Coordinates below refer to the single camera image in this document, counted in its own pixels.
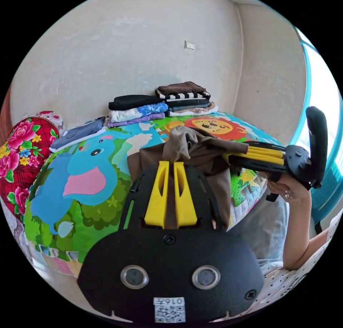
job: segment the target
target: black device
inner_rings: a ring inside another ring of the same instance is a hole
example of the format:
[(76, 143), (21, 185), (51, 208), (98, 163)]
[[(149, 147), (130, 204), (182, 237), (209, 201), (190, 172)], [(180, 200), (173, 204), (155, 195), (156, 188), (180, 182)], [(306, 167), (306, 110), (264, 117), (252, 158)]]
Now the black device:
[[(325, 174), (328, 152), (328, 128), (325, 115), (315, 106), (306, 109), (307, 126), (309, 130), (310, 154), (301, 146), (289, 145), (282, 147), (259, 141), (246, 142), (249, 147), (270, 149), (282, 152), (282, 164), (256, 160), (244, 155), (228, 155), (227, 162), (233, 166), (247, 168), (256, 172), (266, 172), (268, 179), (278, 182), (282, 173), (289, 173), (307, 190), (322, 186)], [(277, 194), (270, 194), (267, 200), (274, 202)]]
[[(163, 228), (167, 172), (160, 162), (134, 182), (119, 230), (97, 242), (84, 260), (77, 280), (82, 293), (95, 310), (134, 327), (187, 326), (244, 312), (264, 284), (254, 253), (223, 230), (204, 175), (183, 163), (174, 163), (178, 229)], [(146, 217), (151, 206), (161, 224), (153, 212), (156, 223), (147, 224), (154, 221)]]

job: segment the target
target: folded clothes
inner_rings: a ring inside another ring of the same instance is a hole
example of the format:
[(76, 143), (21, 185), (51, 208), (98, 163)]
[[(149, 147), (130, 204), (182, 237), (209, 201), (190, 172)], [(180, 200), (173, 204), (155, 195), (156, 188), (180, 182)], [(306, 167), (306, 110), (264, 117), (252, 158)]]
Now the folded clothes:
[(167, 102), (171, 102), (171, 101), (179, 101), (180, 99), (183, 100), (192, 100), (194, 98), (207, 98), (210, 99), (211, 95), (208, 92), (199, 92), (199, 93), (193, 93), (193, 92), (188, 92), (188, 93), (178, 93), (175, 95), (168, 95), (165, 96), (164, 94), (162, 94), (159, 90), (155, 90), (155, 94), (157, 97), (159, 97), (160, 99), (163, 99)]
[(193, 108), (207, 108), (210, 106), (210, 102), (206, 102), (204, 104), (198, 104), (197, 106), (194, 105), (185, 105), (185, 106), (175, 106), (173, 108), (168, 108), (168, 111), (180, 111), (180, 110), (185, 110), (185, 109), (193, 109)]
[(90, 123), (66, 130), (61, 137), (51, 144), (50, 151), (56, 153), (66, 147), (102, 134), (107, 129), (107, 127), (103, 127), (104, 121), (105, 117), (100, 117)]
[(142, 116), (147, 116), (150, 114), (164, 113), (168, 110), (168, 105), (165, 103), (149, 104), (140, 106), (138, 108), (129, 110), (111, 110), (109, 113), (110, 122), (124, 122), (131, 121)]
[(157, 96), (148, 95), (126, 95), (116, 97), (113, 102), (108, 103), (110, 110), (129, 110), (149, 104), (158, 104), (161, 99)]
[(202, 116), (216, 113), (218, 111), (218, 106), (214, 102), (211, 102), (207, 108), (189, 108), (179, 111), (167, 111), (166, 116), (177, 117), (177, 116)]
[(192, 106), (192, 107), (197, 107), (199, 105), (203, 105), (203, 104), (207, 104), (209, 105), (210, 104), (210, 101), (209, 99), (206, 99), (206, 98), (202, 98), (202, 99), (187, 99), (187, 100), (184, 100), (184, 99), (179, 99), (179, 100), (175, 100), (175, 101), (172, 101), (172, 102), (167, 102), (168, 104), (168, 108), (175, 108), (175, 107), (180, 107), (180, 106)]
[(147, 116), (142, 116), (140, 118), (135, 118), (134, 120), (124, 121), (124, 122), (111, 122), (106, 118), (105, 124), (108, 128), (119, 127), (122, 125), (129, 125), (134, 123), (147, 122), (152, 120), (162, 120), (165, 117), (164, 113), (150, 114)]
[(206, 89), (193, 83), (192, 81), (185, 81), (179, 84), (170, 84), (167, 86), (159, 86), (158, 91), (164, 95), (176, 95), (178, 93), (201, 93), (206, 92)]

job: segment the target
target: printed number label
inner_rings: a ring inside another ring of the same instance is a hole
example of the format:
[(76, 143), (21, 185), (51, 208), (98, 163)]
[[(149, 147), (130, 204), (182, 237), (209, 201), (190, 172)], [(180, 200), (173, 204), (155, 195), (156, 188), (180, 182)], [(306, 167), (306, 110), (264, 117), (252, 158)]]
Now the printed number label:
[(185, 299), (183, 297), (155, 297), (155, 322), (181, 323), (186, 322)]

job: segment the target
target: window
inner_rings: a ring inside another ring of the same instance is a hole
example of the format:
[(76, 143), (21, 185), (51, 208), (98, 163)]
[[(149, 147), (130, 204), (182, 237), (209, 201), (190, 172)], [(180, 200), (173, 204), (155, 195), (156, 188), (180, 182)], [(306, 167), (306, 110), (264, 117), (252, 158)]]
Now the window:
[(298, 127), (290, 144), (300, 145), (310, 152), (305, 110), (320, 109), (328, 126), (328, 159), (323, 186), (312, 190), (312, 218), (319, 224), (337, 205), (343, 195), (343, 100), (337, 84), (313, 44), (295, 28), (304, 50), (306, 62), (306, 92)]
[[(307, 52), (309, 62), (308, 66), (311, 69), (311, 88), (306, 89), (306, 91), (310, 91), (310, 97), (309, 103), (306, 106), (315, 106), (326, 116), (328, 125), (329, 156), (338, 130), (340, 114), (339, 92), (335, 79), (333, 78), (323, 58), (306, 44), (303, 45), (303, 48)], [(303, 126), (300, 136), (297, 138), (297, 141), (294, 142), (295, 144), (301, 145), (309, 151), (309, 135), (306, 122)]]

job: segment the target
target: red floral blanket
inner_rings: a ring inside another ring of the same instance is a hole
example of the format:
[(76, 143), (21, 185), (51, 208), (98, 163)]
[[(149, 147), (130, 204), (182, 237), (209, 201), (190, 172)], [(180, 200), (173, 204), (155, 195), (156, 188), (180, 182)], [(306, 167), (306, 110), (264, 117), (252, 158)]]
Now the red floral blanket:
[(40, 117), (17, 123), (0, 147), (0, 196), (16, 218), (23, 221), (29, 189), (50, 155), (58, 128)]

